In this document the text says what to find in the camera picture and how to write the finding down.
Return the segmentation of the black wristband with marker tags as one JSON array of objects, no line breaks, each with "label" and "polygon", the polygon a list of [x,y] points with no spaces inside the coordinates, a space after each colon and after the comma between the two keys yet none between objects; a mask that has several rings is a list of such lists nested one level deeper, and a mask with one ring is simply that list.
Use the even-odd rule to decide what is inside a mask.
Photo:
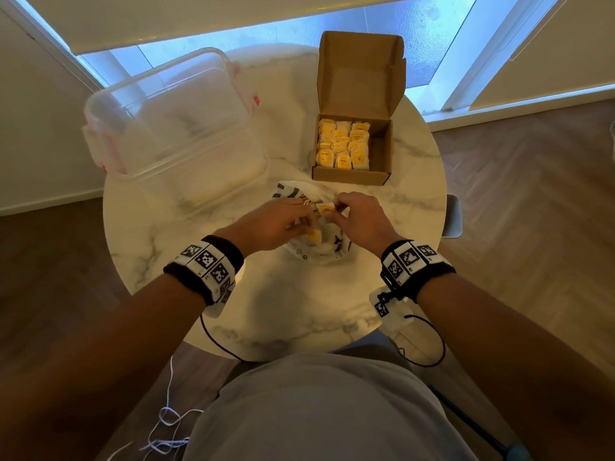
[{"label": "black wristband with marker tags", "polygon": [[456,273],[456,269],[430,245],[402,239],[393,242],[381,254],[381,279],[387,297],[417,302],[420,290],[432,279]]},{"label": "black wristband with marker tags", "polygon": [[201,296],[206,307],[237,282],[243,263],[244,257],[231,242],[208,235],[184,248],[163,272]]}]

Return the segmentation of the person's left hand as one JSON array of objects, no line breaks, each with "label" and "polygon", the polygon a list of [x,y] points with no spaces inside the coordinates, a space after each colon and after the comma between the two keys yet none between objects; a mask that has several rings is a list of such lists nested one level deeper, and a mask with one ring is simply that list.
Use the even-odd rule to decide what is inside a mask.
[{"label": "person's left hand", "polygon": [[213,235],[231,242],[243,257],[277,249],[291,240],[285,239],[284,199],[272,198]]}]

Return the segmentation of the grey chair seat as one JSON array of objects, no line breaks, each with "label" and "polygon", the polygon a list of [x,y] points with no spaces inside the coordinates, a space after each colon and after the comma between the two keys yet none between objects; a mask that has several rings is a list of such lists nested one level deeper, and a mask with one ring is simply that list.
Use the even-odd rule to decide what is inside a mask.
[{"label": "grey chair seat", "polygon": [[442,231],[443,239],[458,239],[463,233],[463,208],[459,198],[447,194],[445,222]]}]

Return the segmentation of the grey shirt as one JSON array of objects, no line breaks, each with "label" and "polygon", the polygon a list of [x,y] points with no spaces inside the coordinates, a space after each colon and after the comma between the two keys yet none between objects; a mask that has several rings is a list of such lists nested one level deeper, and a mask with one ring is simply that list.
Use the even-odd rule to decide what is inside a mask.
[{"label": "grey shirt", "polygon": [[299,353],[229,379],[182,461],[478,461],[409,369]]}]

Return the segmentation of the white printed plastic bag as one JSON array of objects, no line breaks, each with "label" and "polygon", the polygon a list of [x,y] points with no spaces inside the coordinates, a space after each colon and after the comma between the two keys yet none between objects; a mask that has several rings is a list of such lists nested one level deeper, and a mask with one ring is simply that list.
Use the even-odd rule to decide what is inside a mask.
[{"label": "white printed plastic bag", "polygon": [[311,205],[317,217],[317,229],[322,232],[322,244],[316,247],[309,246],[304,236],[284,244],[284,248],[300,261],[325,265],[338,261],[349,253],[351,240],[339,226],[321,216],[316,209],[316,203],[333,203],[335,196],[334,191],[320,184],[302,181],[281,181],[277,184],[273,198],[301,199],[306,205]]}]

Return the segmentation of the white window frame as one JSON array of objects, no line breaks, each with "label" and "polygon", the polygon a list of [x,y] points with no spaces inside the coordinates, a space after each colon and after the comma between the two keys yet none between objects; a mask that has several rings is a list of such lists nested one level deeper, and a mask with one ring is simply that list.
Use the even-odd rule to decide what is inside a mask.
[{"label": "white window frame", "polygon": [[470,109],[559,0],[476,0],[415,106],[422,115]]}]

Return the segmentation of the brown cardboard box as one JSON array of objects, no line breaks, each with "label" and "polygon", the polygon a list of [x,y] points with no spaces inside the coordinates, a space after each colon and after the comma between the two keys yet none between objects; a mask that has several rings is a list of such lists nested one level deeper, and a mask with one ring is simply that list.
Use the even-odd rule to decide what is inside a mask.
[{"label": "brown cardboard box", "polygon": [[[392,173],[392,115],[404,96],[404,39],[388,34],[327,30],[320,39],[319,113],[311,150],[314,181],[382,186]],[[368,169],[340,169],[318,162],[324,119],[370,125]]]}]

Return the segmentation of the window glass pane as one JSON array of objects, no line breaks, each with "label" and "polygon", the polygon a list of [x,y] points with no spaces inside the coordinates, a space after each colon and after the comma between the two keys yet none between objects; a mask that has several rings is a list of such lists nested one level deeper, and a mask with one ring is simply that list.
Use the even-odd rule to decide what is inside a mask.
[{"label": "window glass pane", "polygon": [[404,39],[406,88],[427,85],[476,0],[402,0],[243,28],[80,54],[104,86],[117,84],[201,48],[224,52],[264,44],[318,47],[326,30],[398,35]]}]

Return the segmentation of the person's right forearm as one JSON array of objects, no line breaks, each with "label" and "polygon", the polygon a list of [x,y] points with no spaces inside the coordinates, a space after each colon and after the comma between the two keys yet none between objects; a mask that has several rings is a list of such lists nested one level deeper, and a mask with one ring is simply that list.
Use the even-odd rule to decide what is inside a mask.
[{"label": "person's right forearm", "polygon": [[534,461],[615,461],[615,381],[455,273],[418,305]]}]

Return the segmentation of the rows of yellow packets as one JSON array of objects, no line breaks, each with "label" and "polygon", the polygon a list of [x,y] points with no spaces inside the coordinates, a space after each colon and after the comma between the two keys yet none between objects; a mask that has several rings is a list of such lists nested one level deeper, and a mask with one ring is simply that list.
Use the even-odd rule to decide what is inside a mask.
[{"label": "rows of yellow packets", "polygon": [[319,120],[315,165],[342,170],[370,169],[369,122]]}]

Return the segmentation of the person's left forearm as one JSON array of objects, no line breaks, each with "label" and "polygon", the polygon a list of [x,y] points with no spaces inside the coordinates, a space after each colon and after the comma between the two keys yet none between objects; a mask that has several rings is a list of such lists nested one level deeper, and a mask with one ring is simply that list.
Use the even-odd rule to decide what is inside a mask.
[{"label": "person's left forearm", "polygon": [[163,274],[0,381],[0,461],[93,461],[211,302]]}]

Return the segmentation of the clear plastic storage container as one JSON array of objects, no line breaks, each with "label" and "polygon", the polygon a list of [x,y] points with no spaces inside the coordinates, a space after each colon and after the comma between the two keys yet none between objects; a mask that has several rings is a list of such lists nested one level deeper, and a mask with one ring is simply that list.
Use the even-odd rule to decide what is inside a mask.
[{"label": "clear plastic storage container", "polygon": [[239,65],[201,48],[91,95],[82,132],[108,176],[187,217],[267,170],[252,122],[258,105]]}]

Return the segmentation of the person's right hand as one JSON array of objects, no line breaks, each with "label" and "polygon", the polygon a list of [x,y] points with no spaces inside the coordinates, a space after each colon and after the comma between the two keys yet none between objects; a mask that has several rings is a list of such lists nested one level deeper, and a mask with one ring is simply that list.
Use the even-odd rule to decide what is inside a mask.
[{"label": "person's right hand", "polygon": [[[376,197],[350,193],[354,196],[353,204],[343,212],[349,222],[339,227],[353,243],[381,258],[391,244],[406,240],[396,232]],[[324,216],[331,221],[331,212]]]}]

